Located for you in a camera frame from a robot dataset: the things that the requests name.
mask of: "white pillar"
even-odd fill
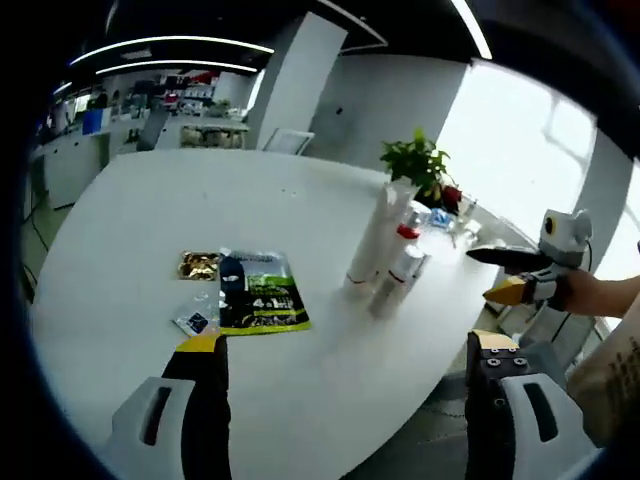
[[[313,13],[276,39],[255,106],[247,147],[262,149],[276,128],[308,131],[347,31]]]

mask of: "bright window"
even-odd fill
[[[495,65],[465,75],[438,146],[462,191],[537,242],[545,211],[571,212],[593,117],[550,87]]]
[[[611,243],[596,270],[602,280],[622,280],[640,275],[640,162],[635,161],[627,204],[616,228]],[[613,330],[620,323],[619,318],[605,318],[606,326]]]

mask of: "white cylindrical container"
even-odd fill
[[[414,245],[407,245],[394,265],[389,269],[382,284],[369,304],[369,313],[375,318],[388,317],[395,313],[407,294],[407,282],[424,259],[424,252]]]
[[[412,194],[401,187],[391,183],[378,195],[376,208],[347,270],[344,290],[348,295],[365,295],[374,288],[373,280],[378,273],[380,258],[388,249],[389,238],[397,226],[398,218],[411,201]]]
[[[409,210],[407,217],[395,228],[386,251],[378,259],[378,277],[383,277],[387,270],[395,264],[406,246],[418,243],[422,216],[421,212]],[[378,278],[376,283],[379,284],[380,280],[381,278]]]

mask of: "fluorescent light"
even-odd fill
[[[69,88],[71,86],[71,82],[69,83],[65,83],[64,85],[62,85],[61,87],[56,88],[53,91],[53,95],[57,95],[58,93],[62,92],[63,90],[66,90],[67,88]]]
[[[123,68],[143,67],[146,65],[167,65],[167,64],[207,65],[209,67],[235,68],[236,70],[245,70],[247,72],[253,72],[253,73],[258,71],[253,67],[245,67],[243,65],[234,65],[233,63],[205,62],[204,60],[149,60],[148,62],[126,63],[124,65],[104,68],[102,70],[98,70],[96,72],[96,75],[100,75],[101,73],[113,72],[114,70],[121,70]]]
[[[489,50],[489,45],[482,34],[482,30],[480,30],[480,25],[478,25],[478,21],[476,17],[471,13],[471,9],[465,0],[451,0],[453,6],[456,7],[458,13],[462,17],[462,21],[467,26],[467,30],[473,37],[473,41],[476,43],[476,47],[480,52],[480,56],[485,60],[491,60],[493,57],[491,56],[491,50]]]
[[[79,61],[84,60],[85,58],[91,57],[92,55],[96,55],[97,53],[101,53],[101,52],[106,52],[107,50],[112,50],[114,48],[126,47],[127,45],[135,45],[136,43],[163,42],[165,40],[197,40],[199,42],[226,43],[227,45],[236,45],[238,47],[253,48],[254,50],[260,50],[261,52],[267,52],[267,53],[274,52],[273,48],[267,48],[260,45],[255,45],[253,43],[239,42],[237,40],[229,40],[226,38],[198,37],[194,35],[169,35],[164,37],[138,38],[137,40],[127,40],[126,42],[107,45],[106,47],[101,47],[89,53],[85,53],[84,55],[80,55],[78,58],[72,61],[69,65],[73,65],[74,63],[78,63]]]

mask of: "snack bag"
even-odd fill
[[[255,335],[311,327],[286,257],[221,249],[220,333]]]

